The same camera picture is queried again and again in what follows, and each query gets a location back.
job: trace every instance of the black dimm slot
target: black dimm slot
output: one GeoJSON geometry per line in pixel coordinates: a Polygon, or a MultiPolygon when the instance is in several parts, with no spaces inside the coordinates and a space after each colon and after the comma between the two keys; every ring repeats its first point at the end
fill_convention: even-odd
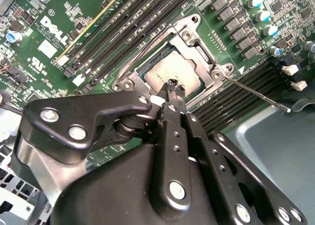
{"type": "MultiPolygon", "coordinates": [[[[154,4],[152,5],[152,7],[148,10],[146,10],[141,17],[145,17],[145,19],[143,21],[141,21],[141,23],[137,26],[129,26],[125,32],[124,35],[120,35],[114,42],[112,42],[107,48],[106,50],[103,51],[103,53],[96,59],[94,60],[90,65],[89,68],[91,68],[91,72],[93,72],[93,70],[95,70],[96,68],[98,68],[103,62],[105,62],[105,60],[110,57],[123,43],[124,41],[127,39],[127,37],[130,36],[131,33],[133,33],[135,30],[137,30],[139,27],[141,27],[143,24],[145,24],[148,20],[151,19],[151,17],[156,13],[156,11],[159,11],[165,4],[167,4],[169,2],[169,0],[155,0],[154,4]]],[[[149,30],[149,28],[152,27],[152,24],[149,25],[146,30],[149,30]]],[[[128,45],[128,49],[136,47],[138,44],[130,46],[128,45]]]]}
{"type": "MultiPolygon", "coordinates": [[[[263,75],[258,82],[254,82],[254,80],[252,80],[252,82],[247,83],[246,86],[256,90],[259,88],[259,86],[261,86],[264,83],[267,83],[268,80],[271,80],[273,78],[275,78],[276,75],[274,73],[265,73],[265,75],[263,75]]],[[[234,101],[234,99],[240,97],[241,95],[243,95],[244,93],[246,93],[248,91],[242,89],[242,88],[234,88],[232,92],[227,92],[224,93],[224,95],[222,95],[222,97],[220,98],[220,100],[215,101],[211,106],[209,106],[204,112],[197,114],[198,118],[202,121],[204,118],[207,117],[206,114],[208,114],[210,111],[212,111],[212,109],[215,109],[218,107],[218,105],[224,105],[227,102],[231,102],[234,101]]]]}
{"type": "MultiPolygon", "coordinates": [[[[261,89],[257,89],[263,95],[268,96],[270,91],[278,89],[281,87],[278,81],[273,80],[273,82],[266,83],[266,86],[263,86],[261,89]]],[[[231,105],[226,105],[224,108],[216,113],[211,114],[206,121],[202,121],[202,125],[205,130],[208,131],[209,127],[213,126],[213,124],[217,124],[226,120],[226,118],[231,118],[237,111],[241,108],[245,108],[246,105],[252,103],[253,101],[257,101],[259,97],[253,95],[252,93],[247,92],[242,96],[242,98],[236,100],[236,102],[231,105]]]]}
{"type": "MultiPolygon", "coordinates": [[[[266,65],[261,65],[255,69],[253,69],[251,72],[249,72],[248,74],[242,76],[240,79],[238,79],[238,81],[244,85],[248,85],[248,83],[250,83],[251,81],[255,80],[256,78],[258,78],[261,75],[264,75],[266,72],[268,72],[270,68],[266,68],[266,65]]],[[[207,110],[207,108],[209,106],[213,105],[213,102],[216,101],[220,101],[220,98],[224,98],[226,95],[228,95],[228,93],[231,93],[232,91],[234,91],[235,89],[237,89],[237,86],[235,85],[230,85],[228,86],[224,91],[224,95],[218,94],[217,96],[214,96],[212,99],[210,99],[208,102],[206,102],[205,104],[203,104],[202,106],[200,106],[199,108],[195,109],[193,111],[194,115],[198,115],[201,112],[207,110]]]]}
{"type": "Polygon", "coordinates": [[[150,0],[137,0],[135,4],[128,11],[126,11],[125,16],[121,16],[115,23],[113,23],[115,25],[111,25],[106,31],[106,34],[104,34],[104,36],[93,47],[91,47],[89,51],[86,51],[83,55],[79,57],[79,62],[82,64],[86,63],[95,54],[96,50],[101,49],[102,46],[108,41],[108,39],[111,39],[110,36],[112,33],[118,30],[117,27],[123,27],[128,22],[126,21],[126,19],[132,18],[138,12],[138,10],[142,8],[148,1],[150,0]]]}
{"type": "MultiPolygon", "coordinates": [[[[268,81],[267,83],[265,83],[266,86],[263,86],[263,84],[260,83],[257,86],[256,91],[263,92],[263,91],[265,91],[265,89],[269,88],[269,86],[273,85],[274,83],[275,83],[275,80],[268,81]]],[[[213,118],[217,117],[217,115],[221,115],[224,112],[232,111],[233,110],[233,106],[238,106],[239,103],[243,103],[243,100],[245,100],[247,98],[246,99],[246,101],[247,101],[251,97],[256,97],[256,96],[253,95],[252,93],[248,92],[248,91],[241,91],[241,93],[240,93],[240,95],[238,97],[231,98],[230,102],[223,103],[220,108],[214,109],[211,112],[211,114],[209,114],[207,116],[207,118],[203,119],[201,122],[203,124],[207,124],[213,118]]]]}
{"type": "Polygon", "coordinates": [[[136,47],[138,46],[143,39],[145,38],[145,36],[148,33],[151,33],[155,30],[155,28],[165,19],[167,19],[168,17],[170,17],[171,15],[173,15],[174,13],[174,9],[180,5],[182,5],[182,3],[184,3],[186,0],[175,0],[174,3],[172,3],[169,7],[167,7],[159,16],[157,20],[154,20],[153,23],[150,23],[146,29],[144,31],[142,31],[141,35],[138,36],[137,39],[134,39],[132,42],[130,42],[124,49],[122,49],[119,54],[114,57],[109,63],[110,65],[108,65],[95,79],[95,81],[102,79],[105,75],[107,75],[110,70],[116,66],[120,61],[121,58],[124,57],[126,54],[128,54],[130,52],[130,49],[132,47],[136,47]]]}
{"type": "MultiPolygon", "coordinates": [[[[121,8],[123,8],[123,7],[124,7],[124,4],[125,4],[125,3],[121,3],[121,6],[118,8],[118,10],[120,10],[121,8]]],[[[110,25],[110,22],[109,22],[108,20],[110,21],[111,18],[110,18],[110,19],[105,19],[104,21],[102,21],[101,24],[97,27],[97,29],[96,29],[86,40],[84,40],[84,42],[83,42],[77,49],[73,49],[70,54],[72,54],[73,56],[76,56],[76,55],[77,55],[78,53],[80,53],[83,49],[85,49],[85,48],[90,44],[90,42],[94,40],[94,38],[95,38],[98,34],[100,34],[101,32],[103,32],[103,29],[104,29],[106,26],[110,25]]]]}
{"type": "MultiPolygon", "coordinates": [[[[280,89],[276,89],[276,90],[272,90],[271,93],[268,94],[268,97],[273,98],[277,95],[279,95],[281,92],[283,91],[282,88],[280,89]]],[[[242,106],[242,108],[238,111],[237,114],[233,115],[233,118],[225,121],[225,122],[219,122],[220,124],[216,124],[215,126],[208,128],[208,130],[206,131],[208,134],[210,134],[211,132],[215,131],[215,130],[222,130],[224,128],[226,128],[227,126],[229,126],[230,124],[238,121],[240,118],[244,117],[245,115],[249,114],[251,111],[255,110],[256,108],[258,108],[260,105],[262,105],[264,103],[264,101],[260,98],[258,98],[257,100],[250,102],[248,104],[245,104],[246,106],[242,106]]]]}

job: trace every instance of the black metal bracket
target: black metal bracket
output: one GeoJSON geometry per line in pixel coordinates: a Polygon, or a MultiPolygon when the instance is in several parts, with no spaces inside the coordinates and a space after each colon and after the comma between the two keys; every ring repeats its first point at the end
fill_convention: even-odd
{"type": "Polygon", "coordinates": [[[146,114],[151,108],[151,102],[139,92],[36,100],[24,108],[20,132],[34,147],[73,164],[84,160],[90,151],[128,141],[113,130],[114,122],[121,116],[146,114]],[[52,110],[46,120],[42,116],[45,110],[52,110]],[[53,122],[49,119],[54,118],[52,113],[57,113],[57,121],[56,117],[53,122]],[[72,127],[83,129],[84,138],[71,137],[72,127]]]}
{"type": "MultiPolygon", "coordinates": [[[[185,89],[179,86],[176,80],[169,80],[164,84],[158,96],[165,100],[161,106],[152,105],[139,92],[37,100],[27,105],[24,110],[19,137],[50,157],[63,162],[63,166],[65,163],[81,162],[93,150],[111,144],[125,143],[132,137],[142,138],[147,149],[141,146],[139,150],[128,152],[128,155],[132,157],[137,157],[138,154],[143,154],[142,157],[150,155],[154,160],[153,162],[146,160],[146,164],[151,166],[150,169],[141,170],[145,175],[133,173],[135,182],[142,178],[143,184],[133,183],[129,193],[141,191],[141,203],[150,204],[155,211],[154,216],[164,219],[163,224],[182,221],[189,214],[198,217],[198,212],[192,208],[193,205],[195,208],[198,206],[192,196],[194,183],[190,180],[192,174],[189,157],[194,158],[201,169],[200,180],[205,182],[207,191],[205,196],[211,202],[210,207],[213,207],[215,223],[307,224],[302,212],[226,136],[214,132],[208,139],[201,122],[187,112],[184,101],[185,89]],[[57,115],[53,116],[53,119],[49,115],[43,117],[43,111],[52,111],[57,115]],[[83,130],[84,137],[73,138],[70,134],[72,127],[83,130]],[[150,190],[144,197],[143,188],[146,188],[144,191],[150,190]]],[[[120,173],[119,168],[126,171],[135,164],[141,167],[140,162],[135,163],[128,156],[121,159],[123,160],[118,157],[111,162],[113,169],[120,173]]],[[[103,175],[101,171],[103,169],[99,168],[95,173],[96,179],[93,177],[94,173],[88,173],[79,180],[75,178],[77,181],[73,184],[76,194],[86,194],[85,190],[93,188],[91,191],[94,191],[94,200],[98,200],[98,191],[103,191],[107,177],[110,180],[115,178],[115,181],[128,182],[128,179],[121,178],[115,173],[113,175],[107,168],[104,169],[106,174],[103,175]]],[[[112,184],[109,185],[108,190],[114,191],[112,184]]],[[[61,200],[65,200],[67,196],[74,198],[73,192],[71,188],[67,188],[61,200]]],[[[111,196],[121,201],[117,191],[111,196]]],[[[75,198],[76,203],[80,204],[76,206],[78,209],[76,214],[85,213],[81,210],[81,204],[90,202],[90,199],[88,196],[75,198]]],[[[97,204],[103,204],[102,197],[97,204]]],[[[58,208],[62,211],[63,203],[59,203],[58,208]]],[[[86,213],[89,216],[93,214],[90,211],[86,213]]]]}
{"type": "Polygon", "coordinates": [[[199,161],[219,224],[307,224],[302,212],[225,135],[214,132],[208,140],[190,113],[184,122],[189,155],[199,161]]]}
{"type": "Polygon", "coordinates": [[[152,174],[150,201],[167,220],[181,218],[191,207],[188,145],[181,127],[181,113],[186,111],[185,90],[170,80],[160,92],[166,102],[157,120],[157,147],[152,174]]]}

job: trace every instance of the mounting hole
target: mounting hole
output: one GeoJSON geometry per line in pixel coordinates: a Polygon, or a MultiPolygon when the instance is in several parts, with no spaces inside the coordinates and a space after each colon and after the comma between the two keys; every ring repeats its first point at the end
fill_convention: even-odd
{"type": "Polygon", "coordinates": [[[193,122],[197,122],[197,119],[193,115],[191,115],[190,118],[193,122]]]}
{"type": "Polygon", "coordinates": [[[192,17],[191,20],[192,20],[194,23],[197,23],[197,22],[198,22],[198,18],[197,18],[197,17],[192,17]]]}
{"type": "Polygon", "coordinates": [[[144,103],[144,104],[148,103],[147,99],[144,96],[140,96],[138,99],[141,103],[144,103]]]}
{"type": "Polygon", "coordinates": [[[117,91],[117,90],[119,89],[119,86],[118,86],[118,85],[115,85],[115,86],[113,87],[113,89],[114,89],[115,91],[117,91]]]}
{"type": "Polygon", "coordinates": [[[220,165],[219,169],[221,169],[222,172],[225,172],[225,167],[223,165],[220,165]]]}
{"type": "Polygon", "coordinates": [[[170,105],[168,106],[168,108],[169,108],[170,110],[172,110],[173,112],[176,112],[176,108],[175,108],[175,106],[174,106],[173,104],[170,104],[170,105]]]}
{"type": "Polygon", "coordinates": [[[232,71],[232,69],[233,69],[232,66],[227,66],[227,67],[226,67],[226,70],[227,70],[227,71],[232,71]]]}
{"type": "Polygon", "coordinates": [[[179,148],[178,145],[174,145],[173,150],[174,150],[175,152],[180,152],[180,151],[181,151],[181,148],[179,148]]]}

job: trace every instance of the white label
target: white label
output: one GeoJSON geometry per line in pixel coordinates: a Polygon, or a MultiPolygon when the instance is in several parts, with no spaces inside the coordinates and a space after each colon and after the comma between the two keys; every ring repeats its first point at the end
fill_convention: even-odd
{"type": "Polygon", "coordinates": [[[44,40],[42,42],[42,44],[38,47],[38,50],[43,52],[50,59],[57,52],[57,49],[51,43],[49,43],[47,40],[44,40]]]}
{"type": "Polygon", "coordinates": [[[24,32],[24,35],[26,35],[27,37],[29,37],[32,33],[33,33],[33,30],[32,30],[31,28],[28,28],[28,29],[24,32]]]}
{"type": "Polygon", "coordinates": [[[42,64],[36,57],[32,57],[31,64],[34,66],[37,70],[42,71],[44,64],[42,64]]]}
{"type": "Polygon", "coordinates": [[[64,46],[67,45],[67,42],[66,42],[66,41],[68,40],[68,36],[65,35],[63,38],[61,38],[63,32],[60,31],[56,25],[52,24],[52,23],[51,23],[51,20],[50,20],[47,16],[44,16],[44,17],[40,20],[40,23],[41,23],[44,27],[48,28],[49,32],[50,32],[51,34],[54,34],[55,37],[56,37],[56,39],[59,40],[59,41],[61,42],[61,44],[63,44],[64,46]]]}

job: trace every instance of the cable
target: cable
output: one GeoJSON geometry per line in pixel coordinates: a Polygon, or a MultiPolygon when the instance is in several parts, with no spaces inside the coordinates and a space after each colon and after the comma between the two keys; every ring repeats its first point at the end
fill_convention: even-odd
{"type": "Polygon", "coordinates": [[[10,112],[12,112],[12,113],[18,114],[18,115],[20,115],[20,116],[23,115],[23,111],[22,111],[22,110],[20,110],[20,109],[18,109],[18,108],[15,108],[15,107],[12,107],[12,106],[7,105],[7,104],[1,105],[0,108],[3,109],[3,110],[10,111],[10,112]]]}

